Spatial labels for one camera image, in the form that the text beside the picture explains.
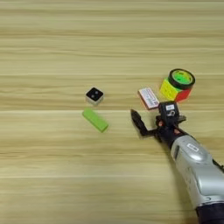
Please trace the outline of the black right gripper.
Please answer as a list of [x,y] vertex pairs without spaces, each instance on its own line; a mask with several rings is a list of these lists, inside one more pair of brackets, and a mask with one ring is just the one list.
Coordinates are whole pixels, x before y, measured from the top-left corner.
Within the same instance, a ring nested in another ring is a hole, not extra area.
[[147,130],[141,116],[134,109],[130,111],[130,115],[132,122],[135,124],[142,137],[154,137],[157,134],[159,141],[167,144],[168,147],[172,147],[177,138],[186,135],[186,132],[179,127],[180,123],[186,121],[186,117],[184,115],[168,116],[166,118],[161,115],[157,115],[157,130]]

